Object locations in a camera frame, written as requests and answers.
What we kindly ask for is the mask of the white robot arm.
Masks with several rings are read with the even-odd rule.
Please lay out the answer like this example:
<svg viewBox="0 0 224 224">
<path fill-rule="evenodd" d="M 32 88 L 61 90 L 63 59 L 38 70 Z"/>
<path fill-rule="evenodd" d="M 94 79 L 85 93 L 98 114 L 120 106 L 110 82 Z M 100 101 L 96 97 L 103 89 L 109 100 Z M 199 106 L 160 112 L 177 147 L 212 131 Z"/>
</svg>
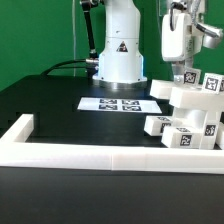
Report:
<svg viewBox="0 0 224 224">
<path fill-rule="evenodd" d="M 203 21 L 205 0 L 165 0 L 161 53 L 172 66 L 174 83 L 183 85 L 193 71 L 193 57 L 202 47 L 214 49 L 223 30 Z M 105 48 L 93 80 L 114 89 L 143 86 L 143 56 L 139 52 L 140 12 L 133 0 L 105 0 Z"/>
</svg>

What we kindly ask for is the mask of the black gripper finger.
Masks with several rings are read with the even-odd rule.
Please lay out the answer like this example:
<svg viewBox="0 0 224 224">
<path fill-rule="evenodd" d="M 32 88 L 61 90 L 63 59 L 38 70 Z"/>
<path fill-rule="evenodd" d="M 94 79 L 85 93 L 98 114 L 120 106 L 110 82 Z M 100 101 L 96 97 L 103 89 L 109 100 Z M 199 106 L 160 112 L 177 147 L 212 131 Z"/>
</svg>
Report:
<svg viewBox="0 0 224 224">
<path fill-rule="evenodd" d="M 173 62 L 172 65 L 172 72 L 173 72 L 173 78 L 174 82 L 176 84 L 185 84 L 184 83 L 184 72 L 187 66 L 184 62 Z"/>
</svg>

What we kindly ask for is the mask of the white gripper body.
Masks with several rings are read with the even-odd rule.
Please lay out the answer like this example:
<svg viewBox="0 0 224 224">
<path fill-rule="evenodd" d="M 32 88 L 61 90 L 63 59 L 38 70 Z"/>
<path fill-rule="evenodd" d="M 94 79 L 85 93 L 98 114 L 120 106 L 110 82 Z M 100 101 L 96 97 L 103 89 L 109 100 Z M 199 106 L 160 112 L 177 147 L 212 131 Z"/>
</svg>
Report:
<svg viewBox="0 0 224 224">
<path fill-rule="evenodd" d="M 202 34 L 197 31 L 187 13 L 173 15 L 174 30 L 170 28 L 170 15 L 162 20 L 161 53 L 164 61 L 185 61 L 201 51 Z"/>
</svg>

